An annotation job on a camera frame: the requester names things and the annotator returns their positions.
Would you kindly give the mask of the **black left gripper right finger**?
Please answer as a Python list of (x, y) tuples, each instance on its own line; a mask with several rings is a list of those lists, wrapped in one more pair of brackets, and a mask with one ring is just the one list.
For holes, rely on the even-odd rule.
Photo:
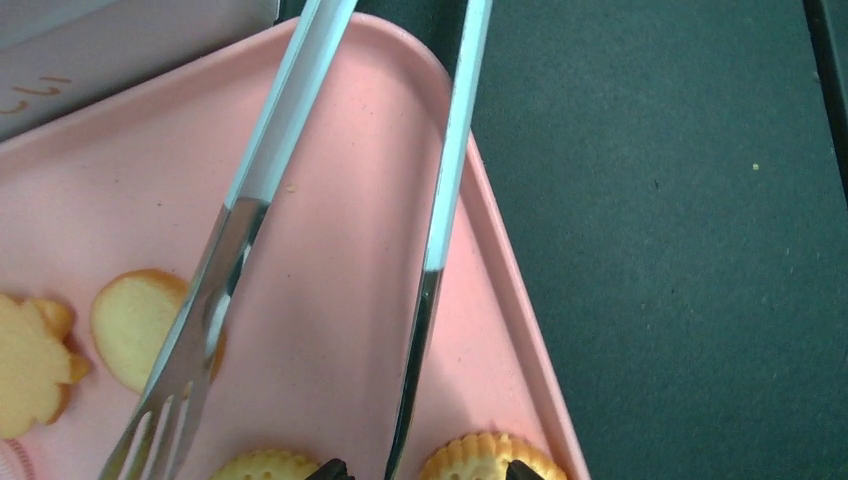
[(545, 480), (545, 478), (523, 461), (515, 459), (508, 463), (506, 480)]

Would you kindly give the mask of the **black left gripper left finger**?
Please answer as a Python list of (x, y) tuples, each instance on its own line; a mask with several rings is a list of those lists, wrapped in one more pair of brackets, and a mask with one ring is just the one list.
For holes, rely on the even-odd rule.
[(349, 474), (344, 461), (333, 458), (318, 467), (306, 480), (355, 480), (355, 477)]

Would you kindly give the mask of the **silver metal tongs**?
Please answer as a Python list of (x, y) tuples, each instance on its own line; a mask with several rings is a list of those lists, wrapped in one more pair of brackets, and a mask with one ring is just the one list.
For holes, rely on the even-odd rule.
[[(102, 470), (104, 479), (171, 479), (196, 435), (232, 296), (355, 5), (309, 1), (211, 231), (188, 294), (141, 399)], [(435, 322), (470, 136), (492, 3), (467, 4), (428, 226), (415, 316), (384, 475), (394, 478), (410, 433)]]

